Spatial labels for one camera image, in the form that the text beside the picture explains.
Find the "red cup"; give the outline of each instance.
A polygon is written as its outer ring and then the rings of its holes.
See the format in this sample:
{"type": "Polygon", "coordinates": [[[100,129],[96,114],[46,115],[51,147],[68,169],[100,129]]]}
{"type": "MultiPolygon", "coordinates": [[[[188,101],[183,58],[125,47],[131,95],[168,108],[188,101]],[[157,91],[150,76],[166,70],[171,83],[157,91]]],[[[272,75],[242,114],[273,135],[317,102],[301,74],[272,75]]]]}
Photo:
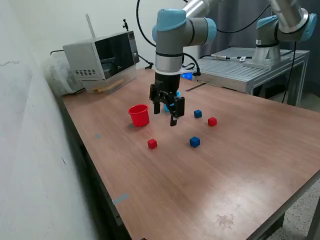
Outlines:
{"type": "Polygon", "coordinates": [[[129,109],[128,113],[131,116],[132,123],[135,127],[143,127],[150,122],[148,114],[148,106],[139,104],[129,109]]]}

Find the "red cube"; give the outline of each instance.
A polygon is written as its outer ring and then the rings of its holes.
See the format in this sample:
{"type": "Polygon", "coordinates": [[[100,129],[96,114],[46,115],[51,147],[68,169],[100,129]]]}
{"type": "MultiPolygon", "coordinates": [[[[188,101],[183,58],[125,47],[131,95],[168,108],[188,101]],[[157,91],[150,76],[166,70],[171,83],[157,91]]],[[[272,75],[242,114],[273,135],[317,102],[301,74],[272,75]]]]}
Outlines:
{"type": "Polygon", "coordinates": [[[213,127],[213,126],[217,125],[217,119],[215,119],[214,117],[209,118],[208,119],[208,125],[210,127],[213,127]]]}
{"type": "Polygon", "coordinates": [[[148,141],[148,147],[149,147],[150,149],[155,149],[156,147],[158,147],[157,141],[154,140],[153,138],[150,139],[150,140],[148,141]]]}

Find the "white wall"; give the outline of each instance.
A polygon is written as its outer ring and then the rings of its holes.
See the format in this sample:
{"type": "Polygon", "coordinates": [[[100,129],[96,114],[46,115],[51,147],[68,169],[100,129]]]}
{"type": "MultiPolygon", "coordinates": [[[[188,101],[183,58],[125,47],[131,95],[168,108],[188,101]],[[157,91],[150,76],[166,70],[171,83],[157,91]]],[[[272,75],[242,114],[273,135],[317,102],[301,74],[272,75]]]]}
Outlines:
{"type": "Polygon", "coordinates": [[[81,155],[7,0],[0,35],[0,239],[97,240],[81,155]]]}
{"type": "MultiPolygon", "coordinates": [[[[91,37],[86,13],[91,17],[97,37],[124,31],[122,19],[126,19],[130,30],[135,32],[139,54],[155,62],[155,48],[143,39],[138,29],[136,0],[9,1],[40,62],[52,50],[91,37]]],[[[139,15],[143,32],[152,40],[157,12],[161,8],[183,8],[184,5],[183,0],[141,0],[139,15]]],[[[196,47],[189,47],[185,51],[196,58],[199,56],[196,47]]],[[[139,68],[142,66],[146,64],[143,62],[138,65],[139,68]]]]}

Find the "floor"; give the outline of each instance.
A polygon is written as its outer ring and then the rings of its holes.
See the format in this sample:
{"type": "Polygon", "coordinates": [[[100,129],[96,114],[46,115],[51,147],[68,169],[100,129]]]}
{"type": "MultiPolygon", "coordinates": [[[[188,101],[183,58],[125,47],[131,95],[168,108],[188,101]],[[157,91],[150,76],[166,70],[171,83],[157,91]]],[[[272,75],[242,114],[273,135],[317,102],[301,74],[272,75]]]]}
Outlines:
{"type": "MultiPolygon", "coordinates": [[[[272,100],[280,102],[282,98],[283,94],[279,94],[272,100]]],[[[300,107],[320,112],[320,98],[313,94],[305,94],[300,107]]],[[[283,227],[268,240],[304,240],[308,234],[319,196],[320,180],[286,212],[283,227]]]]}

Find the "blue object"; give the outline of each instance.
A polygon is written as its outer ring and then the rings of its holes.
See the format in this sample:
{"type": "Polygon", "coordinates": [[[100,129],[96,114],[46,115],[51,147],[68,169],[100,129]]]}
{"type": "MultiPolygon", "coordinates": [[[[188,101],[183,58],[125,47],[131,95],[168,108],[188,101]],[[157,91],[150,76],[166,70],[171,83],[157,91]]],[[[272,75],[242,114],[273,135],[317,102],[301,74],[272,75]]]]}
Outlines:
{"type": "Polygon", "coordinates": [[[192,72],[182,73],[181,77],[184,79],[192,80],[192,72]]]}
{"type": "Polygon", "coordinates": [[[190,138],[190,146],[191,147],[198,147],[200,145],[200,138],[194,136],[193,138],[190,138]]]}
{"type": "Polygon", "coordinates": [[[202,111],[200,111],[200,110],[194,111],[194,117],[196,119],[202,118],[202,111]]]}
{"type": "Polygon", "coordinates": [[[157,25],[154,25],[152,28],[152,38],[155,42],[157,41],[157,31],[158,31],[157,25]]]}
{"type": "Polygon", "coordinates": [[[315,27],[317,24],[317,18],[318,18],[317,14],[315,14],[315,13],[310,14],[309,21],[307,23],[307,26],[305,27],[305,30],[303,32],[301,39],[300,39],[300,42],[309,40],[311,38],[312,34],[314,34],[314,30],[315,30],[315,27]]]}
{"type": "Polygon", "coordinates": [[[178,9],[161,9],[158,12],[156,28],[158,31],[169,31],[181,27],[187,22],[187,12],[178,9]]]}
{"type": "Polygon", "coordinates": [[[263,27],[264,25],[267,25],[268,23],[271,23],[277,19],[278,19],[277,15],[262,18],[257,22],[256,29],[259,29],[259,28],[263,27]]]}
{"type": "Polygon", "coordinates": [[[117,205],[119,203],[121,203],[122,201],[126,200],[129,198],[129,195],[127,193],[123,194],[120,197],[117,197],[116,199],[114,199],[112,202],[114,205],[117,205]]]}
{"type": "MultiPolygon", "coordinates": [[[[177,97],[180,97],[180,92],[179,92],[179,91],[176,92],[176,96],[177,96],[177,97]]],[[[164,105],[164,111],[165,111],[166,113],[170,112],[169,109],[167,108],[167,105],[164,105]]]]}
{"type": "Polygon", "coordinates": [[[217,25],[211,18],[204,18],[208,24],[208,37],[204,44],[210,44],[217,36],[217,25]]]}

